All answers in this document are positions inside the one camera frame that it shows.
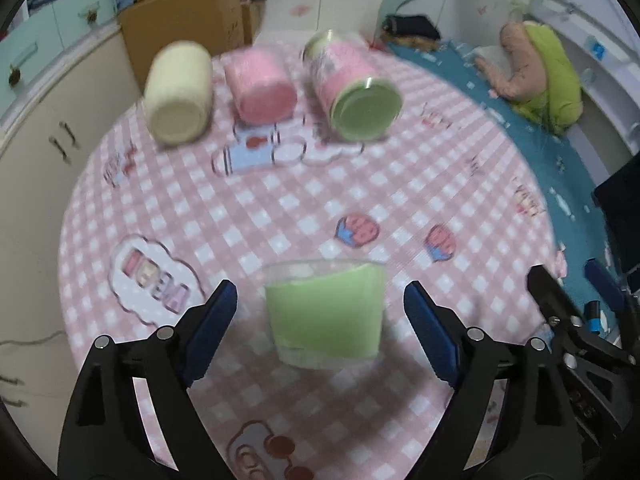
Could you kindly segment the dark hanging garment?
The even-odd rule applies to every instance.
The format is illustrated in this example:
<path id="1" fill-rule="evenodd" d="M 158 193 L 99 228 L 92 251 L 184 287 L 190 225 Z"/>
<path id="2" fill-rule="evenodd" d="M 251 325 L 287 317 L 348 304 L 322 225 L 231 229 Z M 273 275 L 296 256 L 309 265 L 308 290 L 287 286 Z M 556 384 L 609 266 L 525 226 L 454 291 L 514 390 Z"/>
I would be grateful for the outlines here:
<path id="1" fill-rule="evenodd" d="M 616 266 L 624 275 L 639 266 L 639 166 L 636 155 L 592 193 L 604 215 Z"/>

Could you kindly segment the pink cup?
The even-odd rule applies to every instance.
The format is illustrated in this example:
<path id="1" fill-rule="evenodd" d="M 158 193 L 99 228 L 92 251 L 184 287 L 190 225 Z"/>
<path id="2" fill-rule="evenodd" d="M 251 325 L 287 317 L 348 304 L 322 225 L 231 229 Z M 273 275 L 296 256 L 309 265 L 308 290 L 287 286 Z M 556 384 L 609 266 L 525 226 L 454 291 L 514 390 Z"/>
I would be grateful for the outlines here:
<path id="1" fill-rule="evenodd" d="M 268 125 L 293 115 L 297 90 L 280 51 L 268 47 L 233 51 L 222 66 L 242 122 Z"/>

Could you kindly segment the dark folded clothes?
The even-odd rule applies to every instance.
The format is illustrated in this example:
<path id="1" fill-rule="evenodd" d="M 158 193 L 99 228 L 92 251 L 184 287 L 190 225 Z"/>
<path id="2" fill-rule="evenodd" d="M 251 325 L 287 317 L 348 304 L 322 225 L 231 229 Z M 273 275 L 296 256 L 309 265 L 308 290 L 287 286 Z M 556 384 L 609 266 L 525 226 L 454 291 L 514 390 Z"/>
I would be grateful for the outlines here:
<path id="1" fill-rule="evenodd" d="M 423 14 L 388 14 L 382 23 L 382 29 L 396 37 L 420 37 L 433 41 L 442 39 L 437 27 Z"/>

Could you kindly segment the brown cardboard box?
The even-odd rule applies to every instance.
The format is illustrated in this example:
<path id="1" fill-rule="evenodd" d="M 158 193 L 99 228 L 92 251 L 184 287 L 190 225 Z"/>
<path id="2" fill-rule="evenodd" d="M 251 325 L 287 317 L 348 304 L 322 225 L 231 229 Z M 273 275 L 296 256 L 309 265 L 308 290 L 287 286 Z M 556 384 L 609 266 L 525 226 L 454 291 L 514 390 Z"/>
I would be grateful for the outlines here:
<path id="1" fill-rule="evenodd" d="M 131 69 L 140 88 L 153 58 L 175 41 L 194 41 L 211 56 L 253 42 L 266 0 L 144 0 L 119 12 Z"/>

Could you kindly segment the green and pink plush pillow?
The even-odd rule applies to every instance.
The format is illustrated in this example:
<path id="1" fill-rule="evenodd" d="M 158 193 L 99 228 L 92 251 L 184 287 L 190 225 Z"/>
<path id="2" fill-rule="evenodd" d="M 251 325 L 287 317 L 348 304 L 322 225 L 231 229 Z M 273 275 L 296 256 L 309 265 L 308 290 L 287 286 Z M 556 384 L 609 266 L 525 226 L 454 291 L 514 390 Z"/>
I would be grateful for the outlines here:
<path id="1" fill-rule="evenodd" d="M 562 136 L 578 122 L 584 104 L 582 84 L 561 40 L 547 25 L 509 22 L 500 30 L 500 47 L 509 73 L 479 54 L 475 66 L 514 112 Z"/>

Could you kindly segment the cream yellow cup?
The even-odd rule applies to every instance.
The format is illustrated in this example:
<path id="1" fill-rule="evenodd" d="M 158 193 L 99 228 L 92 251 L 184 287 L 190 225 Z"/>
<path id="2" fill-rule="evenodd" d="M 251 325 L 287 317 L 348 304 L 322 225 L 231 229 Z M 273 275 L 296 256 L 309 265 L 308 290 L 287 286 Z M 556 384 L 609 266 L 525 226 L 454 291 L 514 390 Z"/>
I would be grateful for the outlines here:
<path id="1" fill-rule="evenodd" d="M 163 146 L 199 138 L 210 121 L 214 102 L 213 64 L 194 41 L 163 47 L 151 64 L 143 92 L 146 128 Z"/>

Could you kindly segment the green sleeved glass cup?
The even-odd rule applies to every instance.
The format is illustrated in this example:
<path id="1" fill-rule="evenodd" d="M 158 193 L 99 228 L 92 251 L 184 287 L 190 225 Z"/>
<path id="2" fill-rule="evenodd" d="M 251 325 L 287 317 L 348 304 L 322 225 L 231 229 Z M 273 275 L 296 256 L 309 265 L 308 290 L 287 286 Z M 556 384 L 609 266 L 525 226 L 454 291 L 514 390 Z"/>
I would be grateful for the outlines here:
<path id="1" fill-rule="evenodd" d="M 386 272 L 368 260 L 296 260 L 262 271 L 277 354 L 307 370 L 375 359 L 385 311 Z"/>

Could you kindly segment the cream curved cabinet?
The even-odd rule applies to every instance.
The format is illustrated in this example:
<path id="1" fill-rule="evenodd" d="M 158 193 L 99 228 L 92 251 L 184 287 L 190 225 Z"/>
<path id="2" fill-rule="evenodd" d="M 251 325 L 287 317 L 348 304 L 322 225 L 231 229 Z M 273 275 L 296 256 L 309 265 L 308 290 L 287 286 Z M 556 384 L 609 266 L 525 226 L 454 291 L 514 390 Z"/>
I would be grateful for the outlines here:
<path id="1" fill-rule="evenodd" d="M 58 298 L 58 238 L 81 170 L 140 90 L 119 30 L 90 38 L 1 135 L 1 399 L 49 467 L 76 367 Z"/>

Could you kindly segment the pink checkered tablecloth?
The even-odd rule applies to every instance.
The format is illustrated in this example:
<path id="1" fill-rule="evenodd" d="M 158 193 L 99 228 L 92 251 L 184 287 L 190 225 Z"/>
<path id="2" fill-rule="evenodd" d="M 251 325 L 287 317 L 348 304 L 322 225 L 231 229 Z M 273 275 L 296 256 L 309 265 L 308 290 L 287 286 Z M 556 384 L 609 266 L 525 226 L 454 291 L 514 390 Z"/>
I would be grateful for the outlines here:
<path id="1" fill-rule="evenodd" d="M 541 317 L 527 292 L 536 264 L 564 275 L 564 244 L 535 174 L 558 142 L 515 115 L 450 48 L 374 52 L 404 96 L 386 138 L 341 144 L 297 44 L 278 44 L 295 79 L 294 116 L 247 128 L 214 69 L 213 125 L 198 142 L 160 148 L 143 108 L 119 116 L 91 153 L 63 220 L 62 311 L 74 358 L 97 336 L 117 341 L 174 324 L 222 280 L 238 310 L 193 403 L 224 454 L 265 457 L 274 475 L 398 479 L 431 437 L 450 388 L 428 365 L 402 293 L 419 281 L 463 322 L 522 342 Z M 385 280 L 378 355 L 302 370 L 277 354 L 265 273 L 377 268 Z"/>

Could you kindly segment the teal drawer unit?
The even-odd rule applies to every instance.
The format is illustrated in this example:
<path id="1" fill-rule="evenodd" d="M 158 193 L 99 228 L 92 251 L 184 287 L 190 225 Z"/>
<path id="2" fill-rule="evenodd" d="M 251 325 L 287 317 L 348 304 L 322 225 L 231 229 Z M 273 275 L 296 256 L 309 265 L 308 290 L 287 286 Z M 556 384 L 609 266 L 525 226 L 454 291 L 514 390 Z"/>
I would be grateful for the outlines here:
<path id="1" fill-rule="evenodd" d="M 1 40 L 1 114 L 64 50 L 111 21 L 114 0 L 55 0 Z"/>

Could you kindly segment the pink green bottle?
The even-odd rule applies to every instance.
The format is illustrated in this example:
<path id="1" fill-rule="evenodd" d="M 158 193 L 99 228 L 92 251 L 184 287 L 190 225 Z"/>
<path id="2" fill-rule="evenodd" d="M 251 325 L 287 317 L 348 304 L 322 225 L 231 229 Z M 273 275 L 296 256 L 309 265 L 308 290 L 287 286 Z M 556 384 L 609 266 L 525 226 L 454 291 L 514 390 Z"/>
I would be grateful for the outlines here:
<path id="1" fill-rule="evenodd" d="M 378 70 L 370 52 L 333 29 L 306 43 L 303 62 L 329 126 L 346 142 L 369 142 L 386 135 L 404 100 Z"/>

